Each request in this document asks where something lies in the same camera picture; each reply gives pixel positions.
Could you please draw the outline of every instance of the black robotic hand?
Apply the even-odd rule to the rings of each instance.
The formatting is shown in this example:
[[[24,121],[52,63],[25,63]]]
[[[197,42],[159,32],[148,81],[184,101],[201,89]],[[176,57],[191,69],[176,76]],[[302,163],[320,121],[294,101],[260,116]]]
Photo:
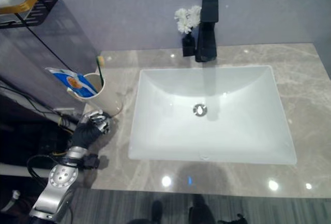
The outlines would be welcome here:
[[[110,131],[111,118],[102,110],[89,112],[83,116],[72,135],[72,146],[79,146],[87,149],[102,134]]]

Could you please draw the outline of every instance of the toothbrush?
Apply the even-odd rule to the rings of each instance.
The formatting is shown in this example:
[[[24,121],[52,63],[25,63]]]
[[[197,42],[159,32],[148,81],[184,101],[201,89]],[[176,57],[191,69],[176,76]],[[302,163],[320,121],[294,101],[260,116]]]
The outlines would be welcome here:
[[[103,76],[101,73],[101,68],[104,66],[104,58],[103,56],[98,56],[97,57],[97,65],[98,65],[98,69],[99,69],[99,74],[100,74],[100,80],[101,80],[101,86],[103,86]]]

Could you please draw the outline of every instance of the toothpaste tube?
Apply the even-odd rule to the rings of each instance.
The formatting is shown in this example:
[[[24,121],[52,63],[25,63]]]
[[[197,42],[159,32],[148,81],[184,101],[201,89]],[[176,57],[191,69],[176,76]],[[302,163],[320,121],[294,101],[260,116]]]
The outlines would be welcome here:
[[[88,82],[82,74],[75,73],[71,70],[55,69],[51,67],[45,69],[81,97],[91,97],[97,94],[93,85]]]

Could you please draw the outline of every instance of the drain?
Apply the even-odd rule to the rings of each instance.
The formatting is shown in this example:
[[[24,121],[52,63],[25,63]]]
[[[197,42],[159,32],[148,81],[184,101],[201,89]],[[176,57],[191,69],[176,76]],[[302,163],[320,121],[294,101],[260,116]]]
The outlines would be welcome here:
[[[205,104],[197,104],[193,107],[193,114],[198,117],[205,116],[207,113],[207,107]]]

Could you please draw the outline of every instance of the black shelf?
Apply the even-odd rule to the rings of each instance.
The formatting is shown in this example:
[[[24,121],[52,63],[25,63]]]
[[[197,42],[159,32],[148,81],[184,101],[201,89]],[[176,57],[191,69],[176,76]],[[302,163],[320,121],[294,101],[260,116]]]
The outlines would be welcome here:
[[[44,22],[57,1],[58,0],[38,0],[24,20],[19,18],[21,21],[0,23],[0,29],[38,26]]]

